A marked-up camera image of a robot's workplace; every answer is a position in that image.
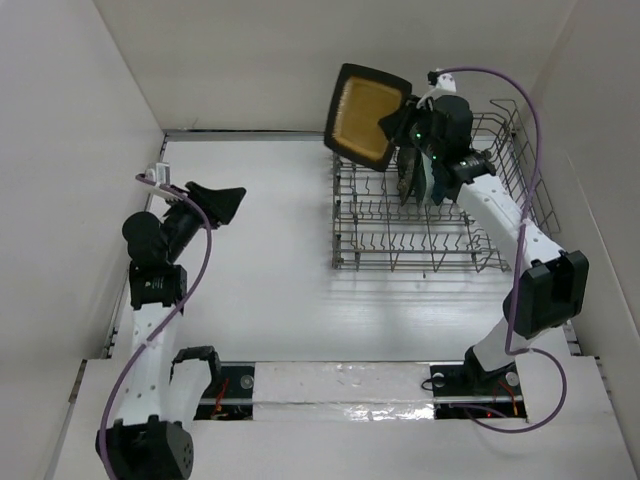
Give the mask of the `square yellow brown plate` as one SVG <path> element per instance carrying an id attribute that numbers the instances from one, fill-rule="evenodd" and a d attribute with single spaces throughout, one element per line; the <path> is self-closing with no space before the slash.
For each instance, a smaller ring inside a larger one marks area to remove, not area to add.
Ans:
<path id="1" fill-rule="evenodd" d="M 365 168 L 383 172 L 394 147 L 380 121 L 404 107 L 412 84 L 396 75 L 345 63 L 332 94 L 324 129 L 324 145 Z"/>

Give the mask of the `square black floral plate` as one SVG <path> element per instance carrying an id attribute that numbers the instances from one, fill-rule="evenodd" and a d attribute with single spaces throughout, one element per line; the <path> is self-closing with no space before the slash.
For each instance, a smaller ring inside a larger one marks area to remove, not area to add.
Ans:
<path id="1" fill-rule="evenodd" d="M 417 149 L 402 147 L 396 157 L 397 189 L 400 205 L 404 206 L 414 189 L 414 177 L 421 162 L 421 154 Z"/>

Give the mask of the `light green floral plate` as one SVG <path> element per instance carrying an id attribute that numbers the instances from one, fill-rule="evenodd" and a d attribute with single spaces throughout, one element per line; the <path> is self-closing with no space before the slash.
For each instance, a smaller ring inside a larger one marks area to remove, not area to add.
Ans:
<path id="1" fill-rule="evenodd" d="M 426 153 L 421 154 L 421 168 L 422 172 L 416 186 L 416 199 L 419 206 L 424 206 L 429 202 L 435 184 L 432 159 Z"/>

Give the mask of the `square teal plate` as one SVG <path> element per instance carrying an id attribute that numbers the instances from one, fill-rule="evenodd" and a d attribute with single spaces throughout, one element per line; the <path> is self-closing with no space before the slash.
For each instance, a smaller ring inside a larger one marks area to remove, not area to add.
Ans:
<path id="1" fill-rule="evenodd" d="M 435 205 L 440 205 L 447 197 L 449 174 L 442 166 L 432 167 L 433 186 L 431 190 L 431 200 Z"/>

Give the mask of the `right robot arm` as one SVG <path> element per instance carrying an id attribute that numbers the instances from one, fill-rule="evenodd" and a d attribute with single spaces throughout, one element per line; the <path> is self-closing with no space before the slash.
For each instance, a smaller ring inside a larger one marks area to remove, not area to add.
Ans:
<path id="1" fill-rule="evenodd" d="M 516 355 L 581 312 L 589 261 L 532 222 L 528 204 L 504 187 L 490 152 L 473 148 L 473 114 L 463 98 L 443 95 L 425 106 L 409 101 L 378 124 L 394 146 L 420 155 L 432 200 L 449 199 L 469 214 L 513 272 L 501 319 L 464 357 L 463 384 L 484 393 Z"/>

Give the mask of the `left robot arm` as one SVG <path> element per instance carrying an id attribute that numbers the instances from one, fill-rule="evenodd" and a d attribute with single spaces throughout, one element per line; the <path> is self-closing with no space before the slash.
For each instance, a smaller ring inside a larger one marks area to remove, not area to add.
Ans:
<path id="1" fill-rule="evenodd" d="M 96 433 L 96 451 L 111 479 L 189 478 L 194 466 L 191 424 L 199 402 L 224 384 L 213 346 L 175 346 L 186 303 L 205 274 L 200 270 L 189 280 L 178 259 L 203 232 L 203 260 L 210 260 L 213 231 L 233 220 L 246 190 L 213 190 L 195 182 L 183 188 L 155 183 L 153 188 L 169 205 L 165 215 L 137 212 L 122 227 L 130 257 L 132 351 Z"/>

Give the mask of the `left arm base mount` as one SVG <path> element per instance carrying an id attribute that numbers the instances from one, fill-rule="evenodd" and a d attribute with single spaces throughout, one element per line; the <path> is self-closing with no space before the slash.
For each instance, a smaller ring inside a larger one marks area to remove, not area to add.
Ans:
<path id="1" fill-rule="evenodd" d="M 195 420 L 252 420 L 255 366 L 248 362 L 223 363 L 220 379 L 205 390 Z"/>

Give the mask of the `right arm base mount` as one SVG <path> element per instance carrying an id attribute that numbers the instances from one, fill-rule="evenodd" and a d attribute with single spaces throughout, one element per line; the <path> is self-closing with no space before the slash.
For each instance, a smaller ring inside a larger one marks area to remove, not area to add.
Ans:
<path id="1" fill-rule="evenodd" d="M 431 365 L 421 389 L 432 394 L 437 420 L 527 416 L 515 364 L 476 386 L 464 377 L 461 363 Z"/>

